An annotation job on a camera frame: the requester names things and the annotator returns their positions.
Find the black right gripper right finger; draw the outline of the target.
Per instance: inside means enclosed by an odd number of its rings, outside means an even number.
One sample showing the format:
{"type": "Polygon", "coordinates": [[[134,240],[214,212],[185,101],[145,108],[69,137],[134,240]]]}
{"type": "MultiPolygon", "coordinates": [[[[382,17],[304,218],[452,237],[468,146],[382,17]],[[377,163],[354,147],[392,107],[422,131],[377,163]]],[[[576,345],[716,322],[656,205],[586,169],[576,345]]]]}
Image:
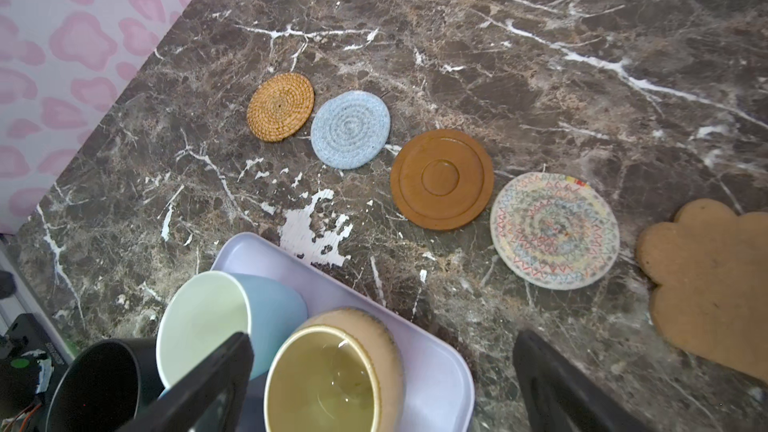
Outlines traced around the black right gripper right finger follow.
{"type": "Polygon", "coordinates": [[[650,429],[530,329],[516,337],[513,365],[532,431],[650,429]]]}

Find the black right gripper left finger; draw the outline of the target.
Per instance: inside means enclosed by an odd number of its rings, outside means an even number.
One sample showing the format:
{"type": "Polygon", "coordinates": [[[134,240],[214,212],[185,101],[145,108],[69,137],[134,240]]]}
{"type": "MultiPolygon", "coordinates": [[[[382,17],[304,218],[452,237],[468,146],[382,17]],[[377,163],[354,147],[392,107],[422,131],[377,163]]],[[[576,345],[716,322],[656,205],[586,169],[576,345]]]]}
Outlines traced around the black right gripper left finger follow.
{"type": "Polygon", "coordinates": [[[231,335],[124,431],[234,431],[254,354],[247,334],[231,335]]]}

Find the light blue mug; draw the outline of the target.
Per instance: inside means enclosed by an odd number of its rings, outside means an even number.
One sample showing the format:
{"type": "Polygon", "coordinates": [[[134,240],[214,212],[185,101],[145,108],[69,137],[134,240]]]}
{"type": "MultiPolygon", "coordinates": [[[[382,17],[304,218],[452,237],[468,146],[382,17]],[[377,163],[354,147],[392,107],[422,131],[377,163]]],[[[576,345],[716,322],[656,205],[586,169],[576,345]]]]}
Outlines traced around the light blue mug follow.
{"type": "Polygon", "coordinates": [[[276,280],[208,271],[188,280],[162,317],[156,345],[159,376],[169,389],[231,335],[250,340],[248,378],[266,373],[287,338],[308,318],[301,295],[276,280]]]}

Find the multicolour zigzag woven coaster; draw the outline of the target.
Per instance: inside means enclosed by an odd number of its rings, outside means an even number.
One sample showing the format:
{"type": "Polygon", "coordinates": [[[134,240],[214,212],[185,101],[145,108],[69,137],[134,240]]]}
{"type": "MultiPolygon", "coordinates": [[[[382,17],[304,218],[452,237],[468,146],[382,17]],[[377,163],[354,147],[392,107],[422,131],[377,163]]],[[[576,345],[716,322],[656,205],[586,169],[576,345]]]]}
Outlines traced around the multicolour zigzag woven coaster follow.
{"type": "Polygon", "coordinates": [[[586,182],[556,173],[524,173],[507,183],[492,205],[490,232],[517,276],[551,290],[593,284],[620,249],[608,203],[586,182]]]}

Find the cork flower-shaped coaster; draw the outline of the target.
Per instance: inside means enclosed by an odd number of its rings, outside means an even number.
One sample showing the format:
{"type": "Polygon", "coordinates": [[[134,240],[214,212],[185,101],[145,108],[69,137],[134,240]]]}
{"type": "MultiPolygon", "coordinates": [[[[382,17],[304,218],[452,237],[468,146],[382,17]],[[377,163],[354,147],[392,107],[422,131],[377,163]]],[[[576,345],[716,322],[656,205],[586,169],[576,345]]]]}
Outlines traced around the cork flower-shaped coaster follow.
{"type": "Polygon", "coordinates": [[[673,346],[767,379],[767,214],[698,199],[645,229],[635,259],[650,316],[673,346]]]}

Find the brown round wooden coaster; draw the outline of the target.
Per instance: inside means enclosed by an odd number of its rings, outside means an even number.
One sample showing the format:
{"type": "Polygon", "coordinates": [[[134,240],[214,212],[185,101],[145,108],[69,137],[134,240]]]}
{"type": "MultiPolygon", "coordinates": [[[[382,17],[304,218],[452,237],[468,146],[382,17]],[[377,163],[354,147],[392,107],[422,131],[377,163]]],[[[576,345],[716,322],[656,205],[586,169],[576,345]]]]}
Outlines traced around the brown round wooden coaster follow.
{"type": "Polygon", "coordinates": [[[393,201],[402,215],[430,230],[460,228],[480,215],[494,187],[493,165],[468,134],[438,129],[410,140],[390,173],[393,201]]]}

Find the round rattan wicker coaster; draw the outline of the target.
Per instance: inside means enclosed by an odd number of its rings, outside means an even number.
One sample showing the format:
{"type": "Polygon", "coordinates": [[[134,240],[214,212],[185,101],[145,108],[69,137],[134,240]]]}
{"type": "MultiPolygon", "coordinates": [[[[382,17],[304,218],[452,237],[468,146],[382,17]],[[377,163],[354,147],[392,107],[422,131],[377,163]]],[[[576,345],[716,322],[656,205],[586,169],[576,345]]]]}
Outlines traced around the round rattan wicker coaster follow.
{"type": "Polygon", "coordinates": [[[279,142],[309,119],[315,101],[311,82],[298,73],[283,73],[264,82],[246,112],[251,132],[265,142],[279,142]]]}

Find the light blue woven coaster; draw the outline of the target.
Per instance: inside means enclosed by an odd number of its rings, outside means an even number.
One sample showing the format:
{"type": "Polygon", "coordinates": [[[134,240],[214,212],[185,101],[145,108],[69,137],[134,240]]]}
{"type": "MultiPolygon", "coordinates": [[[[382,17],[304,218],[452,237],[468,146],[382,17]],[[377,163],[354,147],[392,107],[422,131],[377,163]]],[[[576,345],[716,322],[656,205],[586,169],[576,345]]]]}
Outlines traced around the light blue woven coaster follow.
{"type": "Polygon", "coordinates": [[[381,98],[366,91],[348,91],[320,107],[311,125],[311,145],[325,165],[357,169],[384,148],[390,125],[390,112],[381,98]]]}

